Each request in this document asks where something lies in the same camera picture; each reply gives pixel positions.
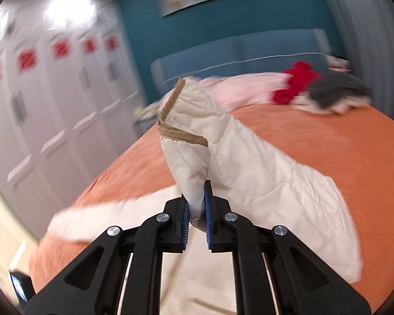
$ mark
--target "red clothing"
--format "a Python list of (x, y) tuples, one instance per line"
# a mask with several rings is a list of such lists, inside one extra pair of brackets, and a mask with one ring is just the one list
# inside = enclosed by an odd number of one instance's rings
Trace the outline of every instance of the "red clothing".
[(277, 90), (273, 100), (277, 104), (289, 104), (300, 92), (305, 91), (312, 81), (321, 77), (319, 73), (311, 70), (312, 66), (306, 62), (296, 62), (293, 66), (283, 71), (293, 76), (289, 78), (289, 87), (284, 90)]

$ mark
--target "teal wall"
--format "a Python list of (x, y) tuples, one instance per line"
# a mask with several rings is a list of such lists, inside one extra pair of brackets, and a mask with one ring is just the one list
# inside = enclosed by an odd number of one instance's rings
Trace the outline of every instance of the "teal wall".
[(161, 18), (156, 0), (118, 0), (148, 102), (160, 98), (150, 63), (209, 41), (265, 30), (325, 29), (338, 55), (341, 39), (325, 0), (210, 0)]

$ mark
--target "pile of clothes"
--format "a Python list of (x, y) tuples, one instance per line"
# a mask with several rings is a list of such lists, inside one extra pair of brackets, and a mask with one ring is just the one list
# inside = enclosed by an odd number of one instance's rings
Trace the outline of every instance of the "pile of clothes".
[[(371, 88), (349, 74), (347, 60), (327, 56), (329, 71), (323, 75), (306, 62), (296, 62), (283, 72), (249, 73), (234, 77), (187, 77), (226, 111), (252, 104), (291, 104), (314, 114), (345, 114), (352, 107), (371, 102)], [(158, 116), (173, 90), (145, 109), (138, 120)]]
[(347, 68), (331, 68), (320, 75), (310, 64), (297, 62), (284, 71), (292, 77), (286, 89), (274, 93), (273, 101), (314, 114), (346, 114), (352, 107), (370, 105), (371, 87), (347, 72)]

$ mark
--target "pink blanket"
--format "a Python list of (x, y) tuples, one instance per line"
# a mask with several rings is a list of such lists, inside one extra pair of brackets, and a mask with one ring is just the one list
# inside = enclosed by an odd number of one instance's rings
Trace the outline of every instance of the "pink blanket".
[[(267, 104), (273, 101), (274, 91), (287, 87), (292, 75), (280, 72), (249, 73), (234, 77), (209, 77), (200, 80), (193, 77), (198, 85), (208, 92), (227, 111), (252, 104)], [(172, 91), (162, 99), (161, 107)]]

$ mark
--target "bed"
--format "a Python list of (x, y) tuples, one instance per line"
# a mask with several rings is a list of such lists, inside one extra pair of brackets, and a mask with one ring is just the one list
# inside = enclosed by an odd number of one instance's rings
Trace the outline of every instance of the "bed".
[[(152, 64), (163, 94), (179, 77), (279, 72), (296, 60), (327, 70), (325, 33), (278, 30), (221, 39), (161, 58)], [(339, 116), (313, 115), (290, 106), (250, 105), (232, 112), (261, 139), (300, 163), (333, 177), (349, 206), (360, 237), (362, 278), (353, 284), (377, 310), (394, 289), (394, 122), (372, 107)], [(156, 127), (102, 173), (73, 207), (126, 200), (174, 185)], [(45, 235), (30, 260), (39, 291), (87, 243)]]

